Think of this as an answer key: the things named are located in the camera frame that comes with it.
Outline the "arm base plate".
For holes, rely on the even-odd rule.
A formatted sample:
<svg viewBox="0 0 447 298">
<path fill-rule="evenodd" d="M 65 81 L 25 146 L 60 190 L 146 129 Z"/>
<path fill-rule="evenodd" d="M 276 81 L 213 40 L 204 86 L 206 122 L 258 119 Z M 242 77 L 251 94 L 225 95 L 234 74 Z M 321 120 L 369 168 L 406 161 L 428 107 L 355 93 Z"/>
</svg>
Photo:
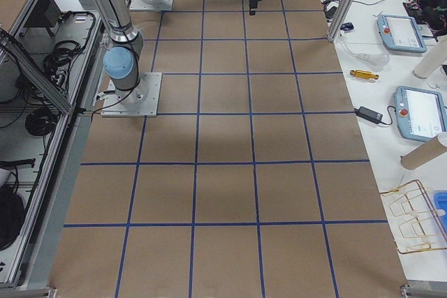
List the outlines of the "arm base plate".
<svg viewBox="0 0 447 298">
<path fill-rule="evenodd" d="M 129 10 L 132 12 L 171 11 L 173 0 L 130 0 Z"/>
<path fill-rule="evenodd" d="M 155 117 L 158 111 L 162 73 L 140 73 L 140 84 L 124 100 L 117 91 L 104 99 L 102 117 Z"/>
</svg>

